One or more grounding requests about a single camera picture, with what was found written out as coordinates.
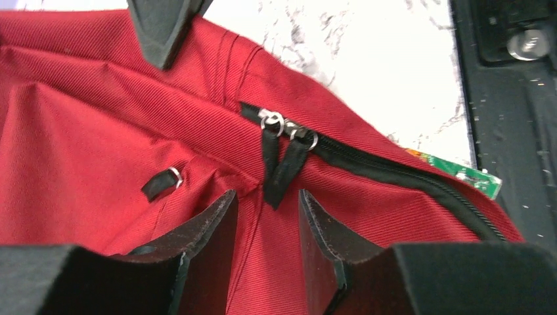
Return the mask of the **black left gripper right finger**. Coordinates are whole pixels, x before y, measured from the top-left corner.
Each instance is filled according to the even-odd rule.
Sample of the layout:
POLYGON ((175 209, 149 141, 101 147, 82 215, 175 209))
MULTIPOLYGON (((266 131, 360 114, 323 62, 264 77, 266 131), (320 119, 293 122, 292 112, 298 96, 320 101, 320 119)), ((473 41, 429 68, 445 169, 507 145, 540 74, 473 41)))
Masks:
POLYGON ((299 193, 310 314, 555 314, 556 257, 526 243, 382 248, 299 193))

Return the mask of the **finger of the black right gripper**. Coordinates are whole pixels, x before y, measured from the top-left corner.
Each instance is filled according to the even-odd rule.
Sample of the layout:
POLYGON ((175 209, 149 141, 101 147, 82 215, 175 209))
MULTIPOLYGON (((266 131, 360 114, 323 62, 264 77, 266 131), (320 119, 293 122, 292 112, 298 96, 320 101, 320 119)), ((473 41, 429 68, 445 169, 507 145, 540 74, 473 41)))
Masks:
POLYGON ((212 0, 127 0, 143 58, 168 70, 181 49, 192 20, 203 16, 212 0))

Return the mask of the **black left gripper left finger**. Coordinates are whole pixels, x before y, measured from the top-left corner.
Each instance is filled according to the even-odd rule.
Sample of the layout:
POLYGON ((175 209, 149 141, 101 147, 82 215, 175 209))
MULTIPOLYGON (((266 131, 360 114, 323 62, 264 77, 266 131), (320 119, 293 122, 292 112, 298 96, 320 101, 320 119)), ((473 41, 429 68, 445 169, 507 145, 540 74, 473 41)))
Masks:
POLYGON ((1 248, 2 314, 224 314, 238 198, 127 255, 75 245, 1 248))

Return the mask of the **red backpack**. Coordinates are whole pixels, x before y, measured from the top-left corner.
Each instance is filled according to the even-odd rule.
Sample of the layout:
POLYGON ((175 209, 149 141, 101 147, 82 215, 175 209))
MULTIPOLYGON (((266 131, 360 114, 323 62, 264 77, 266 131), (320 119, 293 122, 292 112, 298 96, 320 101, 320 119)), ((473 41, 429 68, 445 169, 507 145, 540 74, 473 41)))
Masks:
POLYGON ((127 253, 229 189, 227 314, 307 314, 301 189, 381 246, 523 241, 493 200, 201 17, 161 72, 126 10, 1 13, 1 243, 127 253))

